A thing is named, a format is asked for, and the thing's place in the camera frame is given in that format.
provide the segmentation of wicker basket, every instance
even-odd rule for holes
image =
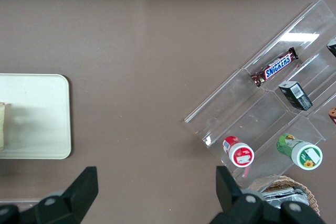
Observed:
[[[279,190],[279,189],[285,189],[285,188],[289,188],[289,187],[292,187],[292,186],[299,186],[303,190],[305,190],[305,192],[308,196],[309,206],[318,215],[320,215],[319,206],[317,205],[317,201],[316,201],[314,195],[311,193],[311,191],[306,186],[304,186],[303,184],[300,184],[300,183],[296,182],[295,180],[293,180],[293,179],[291,179],[287,176],[280,176],[280,178],[277,179],[276,181],[274,181],[265,191],[274,191],[274,190]]]

